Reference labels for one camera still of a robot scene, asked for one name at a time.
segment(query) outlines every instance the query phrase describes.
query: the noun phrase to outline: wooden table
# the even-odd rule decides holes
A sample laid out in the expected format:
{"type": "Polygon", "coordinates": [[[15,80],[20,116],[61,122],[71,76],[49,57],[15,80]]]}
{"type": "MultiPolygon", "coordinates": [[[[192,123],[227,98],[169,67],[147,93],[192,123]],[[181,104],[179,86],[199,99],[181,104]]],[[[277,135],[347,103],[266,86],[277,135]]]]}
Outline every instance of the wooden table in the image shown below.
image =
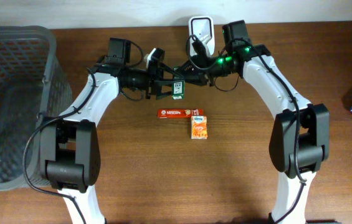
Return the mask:
{"type": "MultiPolygon", "coordinates": [[[[352,223],[352,22],[249,24],[290,83],[331,114],[330,158],[309,192],[308,220],[352,223]]],[[[107,52],[110,37],[130,39],[148,53],[166,50],[170,66],[186,60],[187,27],[53,30],[57,57],[74,97],[86,67],[107,52]]],[[[215,26],[216,51],[224,41],[215,26]]],[[[133,61],[138,52],[133,50],[133,61]]],[[[219,80],[223,88],[235,75],[219,80]]],[[[186,86],[185,100],[134,102],[119,96],[98,127],[100,209],[109,222],[215,223],[266,219],[274,206],[277,171],[269,157],[273,118],[245,81],[232,92],[186,86]],[[191,140],[188,119],[161,119],[160,108],[202,108],[209,139],[191,140]]],[[[70,223],[61,198],[31,189],[0,192],[0,223],[70,223]]]]}

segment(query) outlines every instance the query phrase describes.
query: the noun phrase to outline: white wall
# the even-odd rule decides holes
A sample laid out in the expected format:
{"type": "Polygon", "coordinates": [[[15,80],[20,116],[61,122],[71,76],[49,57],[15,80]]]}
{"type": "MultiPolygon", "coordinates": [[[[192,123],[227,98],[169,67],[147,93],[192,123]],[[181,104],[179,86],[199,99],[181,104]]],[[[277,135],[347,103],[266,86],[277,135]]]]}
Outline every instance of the white wall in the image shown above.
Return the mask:
{"type": "Polygon", "coordinates": [[[196,15],[216,24],[351,21],[352,0],[0,0],[0,26],[183,26],[196,15]]]}

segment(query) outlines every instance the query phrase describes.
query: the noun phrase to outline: plastic container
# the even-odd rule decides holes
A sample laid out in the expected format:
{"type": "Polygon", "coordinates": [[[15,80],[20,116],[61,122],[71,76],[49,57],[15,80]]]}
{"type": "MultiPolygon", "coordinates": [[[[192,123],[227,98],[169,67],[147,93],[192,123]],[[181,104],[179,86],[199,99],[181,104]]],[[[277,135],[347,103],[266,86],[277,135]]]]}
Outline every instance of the plastic container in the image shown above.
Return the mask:
{"type": "MultiPolygon", "coordinates": [[[[27,186],[22,175],[26,141],[43,116],[58,116],[72,92],[55,56],[54,35],[43,27],[0,27],[0,190],[27,186]]],[[[38,186],[39,135],[29,148],[27,172],[38,186]]]]}

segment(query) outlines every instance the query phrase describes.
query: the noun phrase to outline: robotic arm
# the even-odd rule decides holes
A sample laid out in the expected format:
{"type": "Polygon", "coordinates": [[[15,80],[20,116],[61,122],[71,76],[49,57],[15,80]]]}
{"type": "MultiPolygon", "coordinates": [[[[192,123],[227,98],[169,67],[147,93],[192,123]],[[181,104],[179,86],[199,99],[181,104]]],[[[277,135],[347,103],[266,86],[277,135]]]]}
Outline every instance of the robotic arm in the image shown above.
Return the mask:
{"type": "MultiPolygon", "coordinates": [[[[156,95],[156,99],[161,99],[172,95],[171,92],[163,93],[162,86],[176,82],[202,86],[209,82],[213,86],[215,78],[235,72],[256,89],[275,119],[269,151],[279,172],[278,193],[269,223],[305,223],[309,186],[329,154],[329,112],[324,105],[312,105],[291,86],[264,45],[251,44],[244,21],[224,25],[223,34],[226,55],[210,58],[205,43],[193,38],[197,55],[188,55],[189,60],[175,70],[162,62],[164,50],[161,49],[154,49],[149,54],[146,70],[127,67],[130,41],[111,38],[108,55],[91,69],[85,88],[62,114],[78,108],[91,92],[85,105],[77,113],[40,132],[41,175],[60,193],[75,198],[86,223],[105,223],[94,188],[100,170],[96,126],[121,89],[141,90],[145,91],[145,98],[156,95]],[[164,72],[171,73],[173,78],[165,79],[164,72]],[[294,157],[297,126],[308,131],[298,136],[298,154],[294,157]],[[69,141],[76,142],[76,150],[63,147],[69,141]],[[306,180],[304,185],[298,178],[299,173],[306,180]]],[[[74,204],[67,198],[65,201],[72,221],[82,223],[74,204]]]]}

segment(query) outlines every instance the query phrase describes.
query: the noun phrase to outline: orange packet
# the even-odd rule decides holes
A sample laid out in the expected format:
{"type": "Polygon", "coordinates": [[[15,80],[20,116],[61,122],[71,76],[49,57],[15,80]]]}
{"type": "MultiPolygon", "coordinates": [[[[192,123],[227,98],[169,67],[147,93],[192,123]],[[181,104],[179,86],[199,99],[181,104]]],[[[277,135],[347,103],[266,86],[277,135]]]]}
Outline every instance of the orange packet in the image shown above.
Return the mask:
{"type": "Polygon", "coordinates": [[[191,117],[191,139],[207,139],[206,116],[191,117]]]}
{"type": "Polygon", "coordinates": [[[202,109],[159,109],[158,118],[190,118],[191,116],[203,115],[202,109]]]}

